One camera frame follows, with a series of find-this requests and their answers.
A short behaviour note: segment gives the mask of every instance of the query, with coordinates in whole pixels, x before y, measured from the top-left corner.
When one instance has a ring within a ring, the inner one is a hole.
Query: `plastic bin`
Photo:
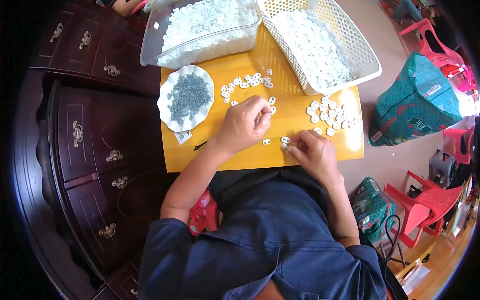
[[[155,3],[145,30],[140,54],[141,65],[154,65],[176,70],[201,61],[253,49],[262,17],[257,1],[245,0],[245,2],[252,3],[257,12],[257,18],[253,24],[211,33],[162,52],[163,36],[167,33],[170,24],[168,19],[173,10],[196,2],[199,1],[158,0]]]
[[[288,45],[272,18],[281,12],[292,12],[295,10],[311,9],[316,12],[320,20],[327,23],[330,30],[337,34],[338,38],[344,44],[347,55],[349,56],[352,72],[357,75],[357,79],[345,84],[334,85],[327,88],[320,88],[315,81],[310,81],[305,74],[306,68],[293,55],[294,51]],[[261,2],[260,11],[262,19],[268,31],[272,34],[278,46],[282,49],[285,57],[292,66],[303,91],[313,96],[316,94],[333,94],[345,88],[361,84],[376,78],[382,74],[382,66],[367,40],[353,23],[350,17],[333,0],[265,0]]]

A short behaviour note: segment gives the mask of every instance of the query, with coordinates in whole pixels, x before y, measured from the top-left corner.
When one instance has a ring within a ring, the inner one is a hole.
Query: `teal patterned bag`
[[[393,85],[377,99],[369,129],[373,146],[394,146],[439,132],[462,120],[450,83],[414,52]]]
[[[385,196],[378,183],[370,176],[362,181],[352,208],[359,229],[372,244],[386,234],[385,222],[389,216],[396,213],[396,204]],[[394,224],[393,218],[388,220],[388,231]]]

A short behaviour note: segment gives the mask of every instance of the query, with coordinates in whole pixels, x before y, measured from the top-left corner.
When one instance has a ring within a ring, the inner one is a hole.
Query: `hand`
[[[220,131],[213,137],[216,148],[233,155],[255,145],[270,129],[271,116],[268,101],[260,96],[230,107]]]
[[[313,130],[302,130],[292,139],[297,146],[289,145],[288,153],[317,179],[326,189],[334,188],[342,179],[336,162],[335,147],[332,142]]]

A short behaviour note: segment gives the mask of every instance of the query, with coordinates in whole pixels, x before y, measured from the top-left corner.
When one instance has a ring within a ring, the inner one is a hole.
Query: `navy blue shirt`
[[[139,299],[252,299],[271,279],[289,299],[386,299],[375,249],[337,243],[318,204],[276,179],[240,195],[220,228],[150,226]]]

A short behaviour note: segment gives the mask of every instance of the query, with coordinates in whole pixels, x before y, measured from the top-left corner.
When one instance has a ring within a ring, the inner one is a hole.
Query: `clear plastic container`
[[[148,18],[140,64],[176,70],[201,61],[252,50],[262,17],[256,0],[245,1],[253,2],[255,6],[257,17],[253,24],[211,33],[162,52],[163,36],[167,33],[173,10],[199,1],[157,0]]]

